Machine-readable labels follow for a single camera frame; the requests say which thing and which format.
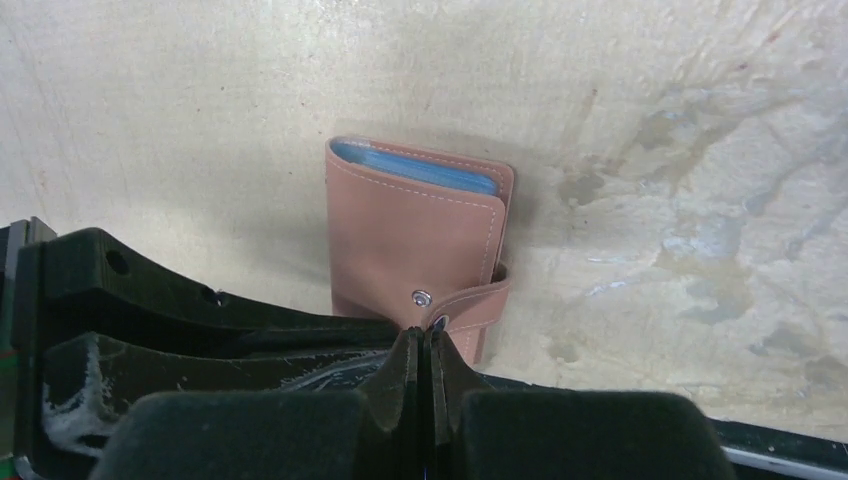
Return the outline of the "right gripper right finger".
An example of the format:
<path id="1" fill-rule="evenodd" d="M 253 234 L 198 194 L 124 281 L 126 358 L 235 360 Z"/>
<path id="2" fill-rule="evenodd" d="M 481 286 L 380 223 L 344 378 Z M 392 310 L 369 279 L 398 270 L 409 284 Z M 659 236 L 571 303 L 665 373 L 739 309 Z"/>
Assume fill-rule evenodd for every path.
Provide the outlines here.
<path id="1" fill-rule="evenodd" d="M 444 331 L 427 331 L 426 360 L 434 423 L 427 475 L 429 479 L 464 479 L 463 398 L 470 392 L 491 390 L 492 386 L 466 363 Z"/>

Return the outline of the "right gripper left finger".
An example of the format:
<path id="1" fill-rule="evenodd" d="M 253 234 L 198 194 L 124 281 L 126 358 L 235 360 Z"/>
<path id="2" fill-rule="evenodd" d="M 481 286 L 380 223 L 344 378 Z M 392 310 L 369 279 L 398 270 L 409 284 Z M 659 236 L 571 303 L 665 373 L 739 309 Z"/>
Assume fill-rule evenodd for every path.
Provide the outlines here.
<path id="1" fill-rule="evenodd" d="M 364 454 L 373 479 L 421 479 L 420 360 L 423 332 L 400 333 L 384 363 L 358 391 L 366 399 Z"/>

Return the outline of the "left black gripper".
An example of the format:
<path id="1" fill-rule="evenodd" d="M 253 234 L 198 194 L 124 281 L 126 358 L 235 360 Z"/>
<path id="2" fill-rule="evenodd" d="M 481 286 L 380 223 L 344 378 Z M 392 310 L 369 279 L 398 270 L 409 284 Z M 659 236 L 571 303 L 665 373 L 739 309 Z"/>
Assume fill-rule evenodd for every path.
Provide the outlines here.
<path id="1" fill-rule="evenodd" d="M 2 479 L 87 477 L 150 394 L 352 388 L 398 333 L 214 290 L 99 228 L 56 237 L 1 228 Z"/>

